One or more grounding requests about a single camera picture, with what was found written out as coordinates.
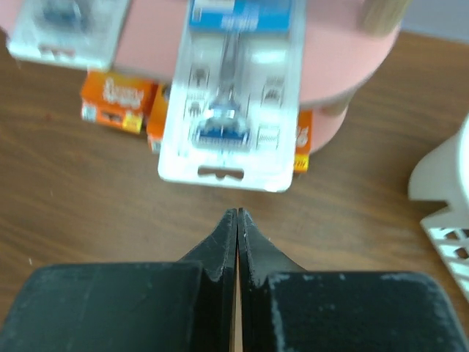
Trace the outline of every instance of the orange snack box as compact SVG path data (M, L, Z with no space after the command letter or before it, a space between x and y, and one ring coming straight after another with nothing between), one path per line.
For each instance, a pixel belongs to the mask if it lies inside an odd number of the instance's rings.
M309 153L311 152L311 138L313 133L314 112L300 111L298 115L298 129L296 134L295 172L303 174L309 168Z
M166 112L168 111L170 84L161 84L156 92L152 113L147 123L149 148L153 153L160 152L163 140ZM295 154L295 173L303 174L308 171L309 153L311 152L311 135L313 128L313 111L300 111L298 115L298 129Z
M149 79L116 72L89 71L81 89L81 118L140 133L151 112L157 87Z
M147 122L148 145L153 153L160 152L170 92L170 84L160 84L158 86L152 112Z

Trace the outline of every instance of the razor package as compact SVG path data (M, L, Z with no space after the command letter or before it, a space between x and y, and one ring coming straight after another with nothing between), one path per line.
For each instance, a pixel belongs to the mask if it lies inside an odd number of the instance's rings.
M285 191L292 182L306 0L193 0L158 172Z

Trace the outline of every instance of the blue razor head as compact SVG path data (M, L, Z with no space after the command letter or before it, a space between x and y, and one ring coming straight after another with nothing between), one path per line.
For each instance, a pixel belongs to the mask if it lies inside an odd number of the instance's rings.
M236 131L231 128L199 128L196 132L199 143L243 147L248 144L249 131Z
M56 6L50 2L43 10L44 19L56 27L85 29L88 24L86 7L72 2L70 6Z

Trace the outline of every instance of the plastic clamshell packaging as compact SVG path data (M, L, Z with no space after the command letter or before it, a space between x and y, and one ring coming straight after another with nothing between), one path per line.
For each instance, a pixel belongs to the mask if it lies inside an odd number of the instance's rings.
M24 0L7 47L17 59L107 70L130 0Z
M189 4L161 144L161 178L272 192L289 188L306 5ZM246 9L257 17L244 18Z

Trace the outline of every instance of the brown wood grain surface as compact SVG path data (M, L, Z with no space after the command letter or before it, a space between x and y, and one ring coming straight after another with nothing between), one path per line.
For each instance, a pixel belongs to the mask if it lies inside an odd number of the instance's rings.
M439 205L406 195L413 167L469 110L468 46L402 34L285 194L163 182L143 138L80 120L83 80L0 49L0 320L36 268L176 260L244 207L309 270L432 275L469 334L469 304L419 225Z

